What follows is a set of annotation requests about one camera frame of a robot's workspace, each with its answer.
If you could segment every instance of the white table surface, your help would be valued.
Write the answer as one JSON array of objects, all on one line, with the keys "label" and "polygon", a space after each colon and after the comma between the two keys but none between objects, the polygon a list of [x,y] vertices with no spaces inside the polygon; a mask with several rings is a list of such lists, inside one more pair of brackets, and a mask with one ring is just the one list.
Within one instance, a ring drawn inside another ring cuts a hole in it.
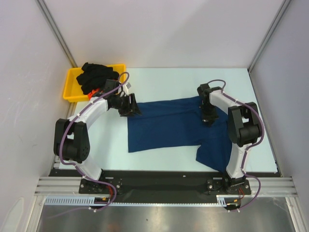
[{"label": "white table surface", "polygon": [[[135,93],[137,102],[173,100],[197,96],[197,87],[213,79],[227,82],[225,92],[243,102],[257,102],[246,69],[203,68],[128,68],[129,92]],[[211,83],[211,87],[222,83]],[[75,114],[87,102],[77,103]],[[146,171],[204,171],[213,172],[196,159],[198,146],[158,148],[128,153],[127,118],[110,109],[98,118],[89,129],[90,156],[104,170]],[[264,141],[251,150],[248,172],[277,172],[267,135]],[[60,165],[60,169],[73,168]]]}]

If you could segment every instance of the orange object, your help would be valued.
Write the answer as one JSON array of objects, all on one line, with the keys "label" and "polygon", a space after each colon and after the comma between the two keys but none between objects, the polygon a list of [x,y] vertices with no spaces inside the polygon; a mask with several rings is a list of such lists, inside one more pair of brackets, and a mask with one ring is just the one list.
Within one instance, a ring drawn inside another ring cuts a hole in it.
[{"label": "orange object", "polygon": [[94,95],[96,92],[98,92],[100,90],[100,88],[94,89],[91,91],[91,93],[88,93],[88,98],[89,100],[92,98],[92,95]]}]

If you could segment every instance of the white robotic arm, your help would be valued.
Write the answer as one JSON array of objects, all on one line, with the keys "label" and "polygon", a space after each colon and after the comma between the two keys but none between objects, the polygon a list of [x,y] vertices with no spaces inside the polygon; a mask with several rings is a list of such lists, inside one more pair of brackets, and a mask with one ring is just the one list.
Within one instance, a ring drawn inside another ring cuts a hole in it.
[{"label": "white robotic arm", "polygon": [[[119,86],[118,81],[107,80],[104,92],[109,92]],[[80,114],[69,117],[68,119],[59,119],[56,122],[54,153],[60,156],[60,145],[63,142],[62,158],[74,163],[87,177],[98,180],[101,176],[101,168],[89,156],[90,142],[88,130],[99,116],[110,108],[118,109],[120,116],[132,116],[141,114],[135,100],[134,93],[129,94],[127,87],[123,85],[118,91],[113,92],[106,97],[99,97],[103,93],[98,92],[90,99],[91,106],[88,105]]]},{"label": "white robotic arm", "polygon": [[[224,94],[220,87],[210,88],[208,84],[200,85],[197,88],[199,96],[202,98],[202,120],[211,126],[218,118],[215,106],[228,115],[228,135],[232,141],[232,151],[230,161],[226,168],[226,177],[228,186],[243,184],[245,181],[244,173],[250,147],[256,143],[258,137],[262,134],[262,128],[259,124],[257,115],[249,108],[232,101],[231,97]],[[247,103],[254,111],[258,112],[254,102]]]},{"label": "white robotic arm", "polygon": [[[225,97],[221,90],[215,90],[210,94],[210,103],[214,106],[217,106],[219,109],[221,109],[223,112],[228,114],[228,108],[232,106],[239,107],[240,105],[235,103],[234,101],[228,99]],[[243,160],[243,156],[245,154],[245,150],[247,147],[249,147],[252,143],[245,144],[242,147],[239,145],[233,143],[232,144],[232,151],[231,151],[231,158],[230,161],[226,167],[226,172],[231,178],[242,178],[243,173],[241,171],[241,163]],[[244,170],[246,170],[246,164],[247,160],[245,160],[244,164]]]}]

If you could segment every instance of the black mounting plate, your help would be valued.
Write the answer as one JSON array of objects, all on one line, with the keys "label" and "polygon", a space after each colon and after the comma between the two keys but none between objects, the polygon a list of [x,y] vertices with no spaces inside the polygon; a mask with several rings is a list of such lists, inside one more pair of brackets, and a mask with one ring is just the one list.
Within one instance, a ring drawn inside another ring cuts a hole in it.
[{"label": "black mounting plate", "polygon": [[223,179],[211,178],[207,179],[207,189],[209,195],[239,195],[241,188],[245,195],[251,195],[251,188],[248,180],[241,185],[235,185],[224,188]]},{"label": "black mounting plate", "polygon": [[83,179],[79,184],[78,193],[80,194],[109,194],[109,189],[105,185]]}]

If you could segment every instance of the navy blue shirt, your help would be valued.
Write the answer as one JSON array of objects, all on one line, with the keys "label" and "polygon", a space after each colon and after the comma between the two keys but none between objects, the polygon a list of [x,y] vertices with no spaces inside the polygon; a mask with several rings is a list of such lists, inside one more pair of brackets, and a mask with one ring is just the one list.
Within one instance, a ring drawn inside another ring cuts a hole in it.
[{"label": "navy blue shirt", "polygon": [[127,119],[129,152],[200,145],[196,160],[225,172],[232,150],[227,115],[217,108],[219,118],[208,127],[200,105],[200,97],[138,103],[143,115]]}]

